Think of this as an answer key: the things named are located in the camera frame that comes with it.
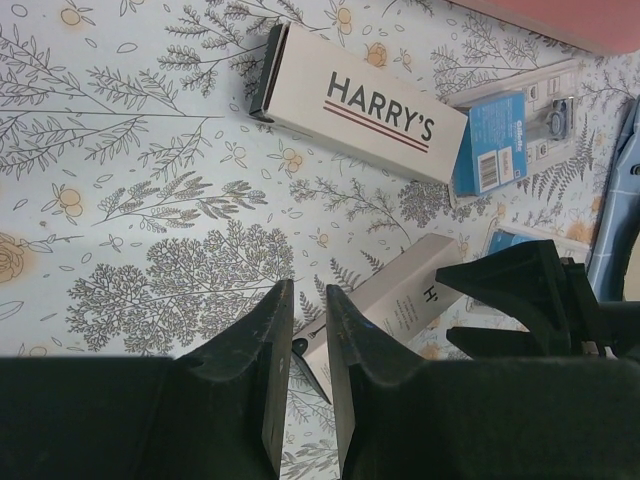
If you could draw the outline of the white Harry's razor box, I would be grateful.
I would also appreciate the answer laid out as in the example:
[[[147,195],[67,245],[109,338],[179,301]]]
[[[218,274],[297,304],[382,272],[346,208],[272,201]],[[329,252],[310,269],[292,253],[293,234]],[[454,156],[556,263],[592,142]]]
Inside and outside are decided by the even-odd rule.
[[[455,108],[292,23],[269,32],[249,113],[405,178],[442,184],[467,125]]]

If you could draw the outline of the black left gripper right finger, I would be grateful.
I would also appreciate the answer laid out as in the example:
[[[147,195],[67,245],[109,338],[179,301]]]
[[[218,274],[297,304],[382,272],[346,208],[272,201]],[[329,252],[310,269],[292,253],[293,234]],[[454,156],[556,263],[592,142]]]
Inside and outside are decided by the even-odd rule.
[[[639,366],[428,361],[326,290],[344,479],[635,479]]]

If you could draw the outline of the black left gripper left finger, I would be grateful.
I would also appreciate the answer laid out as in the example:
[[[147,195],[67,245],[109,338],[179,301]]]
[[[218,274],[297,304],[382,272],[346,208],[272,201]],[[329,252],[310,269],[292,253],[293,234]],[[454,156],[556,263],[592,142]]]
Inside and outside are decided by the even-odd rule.
[[[5,479],[275,479],[294,286],[179,358],[1,362]]]

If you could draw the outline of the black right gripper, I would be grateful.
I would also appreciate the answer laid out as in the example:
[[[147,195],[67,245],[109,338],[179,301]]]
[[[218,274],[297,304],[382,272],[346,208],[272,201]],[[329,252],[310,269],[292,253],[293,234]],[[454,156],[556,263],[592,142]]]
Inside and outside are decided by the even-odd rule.
[[[527,330],[452,327],[446,333],[450,343],[472,358],[573,353],[639,359],[638,301],[599,302],[585,266],[572,258],[559,259],[554,249],[524,258],[513,258],[513,251],[440,268],[436,280],[516,319]]]

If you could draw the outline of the Gillette razor blister pack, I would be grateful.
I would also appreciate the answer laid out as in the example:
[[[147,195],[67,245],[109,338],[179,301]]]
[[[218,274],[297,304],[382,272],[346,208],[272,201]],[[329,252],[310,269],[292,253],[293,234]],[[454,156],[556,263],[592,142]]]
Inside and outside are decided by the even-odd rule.
[[[451,203],[471,203],[567,160],[575,150],[578,83],[578,62],[565,60],[447,96],[467,117]]]
[[[589,246],[576,240],[546,233],[532,227],[513,223],[493,222],[489,227],[482,256],[490,256],[512,249],[513,258],[537,255],[540,250],[554,249],[559,258],[571,258],[577,264],[587,265]]]

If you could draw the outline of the slim white H razor box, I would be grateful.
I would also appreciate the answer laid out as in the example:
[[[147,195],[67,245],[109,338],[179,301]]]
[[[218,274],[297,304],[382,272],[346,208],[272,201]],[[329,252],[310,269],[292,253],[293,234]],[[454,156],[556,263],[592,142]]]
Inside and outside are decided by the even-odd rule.
[[[333,263],[334,278],[352,303],[374,325],[406,344],[436,320],[461,297],[456,290],[436,281],[436,271],[459,264],[457,242],[428,234],[404,253],[384,265],[366,256],[376,273],[362,285],[356,276]],[[292,342],[294,360],[323,400],[332,401],[331,375],[326,335],[326,316],[316,311],[314,319]]]

